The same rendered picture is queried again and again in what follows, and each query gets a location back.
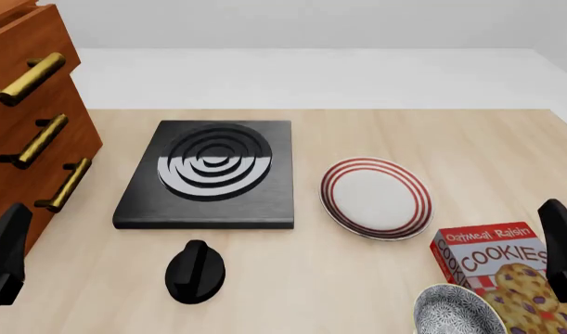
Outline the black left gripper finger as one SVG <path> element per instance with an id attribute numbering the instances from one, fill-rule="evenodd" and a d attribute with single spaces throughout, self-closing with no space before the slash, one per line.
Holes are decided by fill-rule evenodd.
<path id="1" fill-rule="evenodd" d="M 25 278 L 24 252 L 32 212 L 22 203 L 11 205 L 0 217 L 0 272 Z"/>

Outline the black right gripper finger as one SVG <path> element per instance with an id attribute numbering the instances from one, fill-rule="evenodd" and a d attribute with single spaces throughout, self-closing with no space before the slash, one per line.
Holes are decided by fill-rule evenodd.
<path id="1" fill-rule="evenodd" d="M 567 272 L 567 208 L 548 199 L 537 210 L 547 245 L 549 276 Z"/>

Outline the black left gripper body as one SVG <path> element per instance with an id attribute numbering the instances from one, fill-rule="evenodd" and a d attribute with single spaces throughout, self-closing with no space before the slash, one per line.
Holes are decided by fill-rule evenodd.
<path id="1" fill-rule="evenodd" d="M 23 282 L 9 273 L 0 272 L 0 306 L 12 305 L 17 299 Z"/>

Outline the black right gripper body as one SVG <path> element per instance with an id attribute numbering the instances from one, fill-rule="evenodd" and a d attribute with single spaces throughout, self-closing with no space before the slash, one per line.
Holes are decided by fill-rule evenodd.
<path id="1" fill-rule="evenodd" d="M 548 272 L 547 278 L 559 302 L 567 303 L 567 271 Z"/>

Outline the black white patterned bowl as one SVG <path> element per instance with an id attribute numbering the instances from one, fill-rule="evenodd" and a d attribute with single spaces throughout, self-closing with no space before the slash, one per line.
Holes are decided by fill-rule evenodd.
<path id="1" fill-rule="evenodd" d="M 413 321 L 413 334 L 508 334 L 488 302 L 448 283 L 429 286 L 419 294 Z"/>

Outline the flat black stove plate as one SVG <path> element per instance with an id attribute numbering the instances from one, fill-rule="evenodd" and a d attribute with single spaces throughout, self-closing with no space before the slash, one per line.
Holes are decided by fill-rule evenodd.
<path id="1" fill-rule="evenodd" d="M 160 122 L 112 223 L 118 229 L 292 229 L 291 122 Z"/>

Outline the white plate with red rings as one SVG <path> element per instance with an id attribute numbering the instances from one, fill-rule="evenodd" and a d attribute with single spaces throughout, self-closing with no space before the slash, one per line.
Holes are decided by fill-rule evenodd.
<path id="1" fill-rule="evenodd" d="M 432 192 L 413 172 L 393 161 L 354 157 L 333 163 L 318 189 L 329 216 L 365 238 L 412 238 L 431 224 Z"/>

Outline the wooden drawer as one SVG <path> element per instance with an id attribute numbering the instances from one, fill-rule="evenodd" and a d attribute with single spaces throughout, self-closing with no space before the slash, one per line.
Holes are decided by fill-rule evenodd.
<path id="1" fill-rule="evenodd" d="M 15 13 L 2 17 L 0 19 L 0 90 L 30 69 L 27 66 L 28 59 L 46 58 L 52 52 L 63 55 L 66 63 L 38 88 L 65 79 L 81 63 L 55 5 L 25 6 Z"/>
<path id="2" fill-rule="evenodd" d="M 65 125 L 30 166 L 27 169 L 14 166 L 10 159 L 45 129 L 44 121 L 60 115 L 66 116 Z M 8 177 L 60 172 L 65 163 L 93 158 L 101 146 L 91 117 L 65 70 L 57 71 L 15 107 L 0 102 L 0 185 Z"/>
<path id="3" fill-rule="evenodd" d="M 0 217 L 10 205 L 20 202 L 32 212 L 25 253 L 36 243 L 54 216 L 45 208 L 37 208 L 39 199 L 52 199 L 67 180 L 70 171 L 67 163 L 78 163 L 81 159 L 92 159 L 101 149 L 101 144 L 69 144 L 63 148 L 47 149 L 28 169 L 17 169 L 11 163 L 0 162 Z"/>

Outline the oatmeal raisin cookies box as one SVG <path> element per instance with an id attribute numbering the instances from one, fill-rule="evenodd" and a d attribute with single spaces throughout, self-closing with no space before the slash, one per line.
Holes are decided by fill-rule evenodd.
<path id="1" fill-rule="evenodd" d="M 567 303 L 548 283 L 548 253 L 525 222 L 438 230 L 430 249 L 448 283 L 478 294 L 508 334 L 567 334 Z"/>

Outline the round black stove knob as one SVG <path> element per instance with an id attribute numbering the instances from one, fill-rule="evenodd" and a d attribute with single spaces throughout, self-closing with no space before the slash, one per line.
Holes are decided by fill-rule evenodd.
<path id="1" fill-rule="evenodd" d="M 173 257 L 165 272 L 165 286 L 174 300 L 192 305 L 206 302 L 223 286 L 225 262 L 205 241 L 190 240 Z"/>

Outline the wooden cabinet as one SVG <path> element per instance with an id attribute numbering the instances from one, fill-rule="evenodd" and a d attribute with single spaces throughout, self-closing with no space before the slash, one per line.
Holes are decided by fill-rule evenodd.
<path id="1" fill-rule="evenodd" d="M 32 246 L 102 147 L 71 73 L 81 60 L 58 8 L 0 0 L 0 216 L 32 211 Z"/>

